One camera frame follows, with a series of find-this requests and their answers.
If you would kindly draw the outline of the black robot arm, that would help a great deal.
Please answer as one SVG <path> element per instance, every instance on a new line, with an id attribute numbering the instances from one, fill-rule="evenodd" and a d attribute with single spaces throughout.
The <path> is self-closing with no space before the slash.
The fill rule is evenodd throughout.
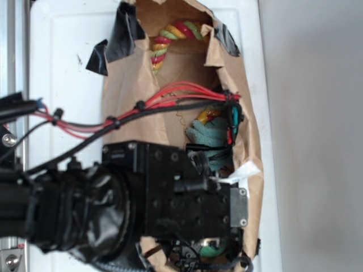
<path id="1" fill-rule="evenodd" d="M 226 106 L 240 117 L 238 97 L 223 93 L 199 103 L 139 101 L 123 116 L 81 144 L 36 168 L 1 169 L 1 236 L 28 240 L 43 252 L 67 251 L 102 271 L 129 271 L 128 254 L 142 237 L 177 250 L 182 271 L 231 269 L 203 263 L 192 246 L 204 239 L 238 241 L 232 205 L 244 203 L 239 189 L 221 185 L 202 152 L 196 160 L 177 147 L 140 141 L 104 146 L 102 162 L 84 169 L 75 153 L 102 135 L 148 115 L 207 105 Z"/>

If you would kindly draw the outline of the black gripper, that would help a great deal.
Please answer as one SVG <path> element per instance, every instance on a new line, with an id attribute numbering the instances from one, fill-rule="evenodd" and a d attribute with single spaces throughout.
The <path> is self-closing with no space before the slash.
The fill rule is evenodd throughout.
<path id="1" fill-rule="evenodd" d="M 105 145 L 102 166 L 114 200 L 105 220 L 107 240 L 117 249 L 143 236 L 169 243 L 240 239 L 247 196 L 212 175 L 202 152 L 127 141 Z"/>

